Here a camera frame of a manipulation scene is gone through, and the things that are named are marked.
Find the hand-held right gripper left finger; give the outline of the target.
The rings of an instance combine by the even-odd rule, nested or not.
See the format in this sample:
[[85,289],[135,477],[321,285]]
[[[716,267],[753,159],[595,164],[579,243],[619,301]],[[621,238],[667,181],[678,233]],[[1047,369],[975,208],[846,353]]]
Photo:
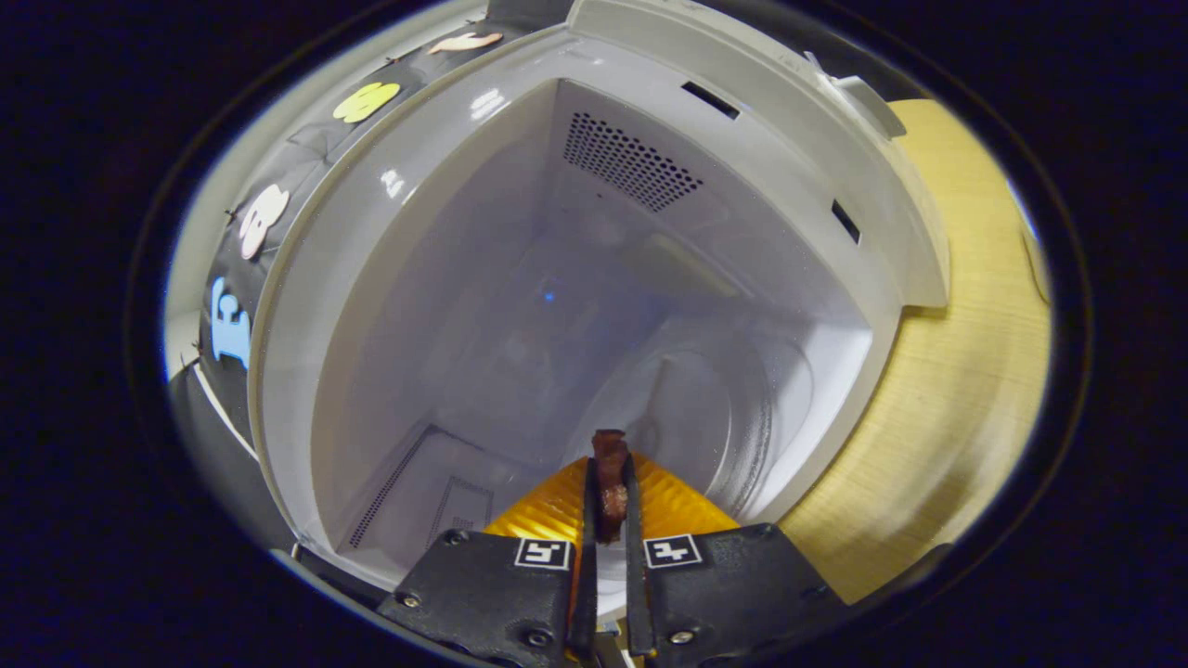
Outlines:
[[377,612],[493,664],[594,664],[598,462],[577,459],[480,532],[441,532]]

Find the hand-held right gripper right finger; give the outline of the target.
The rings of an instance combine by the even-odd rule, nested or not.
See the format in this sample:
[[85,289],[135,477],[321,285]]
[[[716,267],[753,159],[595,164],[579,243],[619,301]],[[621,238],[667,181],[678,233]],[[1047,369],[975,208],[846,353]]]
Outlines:
[[772,523],[712,532],[646,532],[646,489],[636,456],[623,468],[626,645],[643,660],[741,660],[828,634],[843,598]]

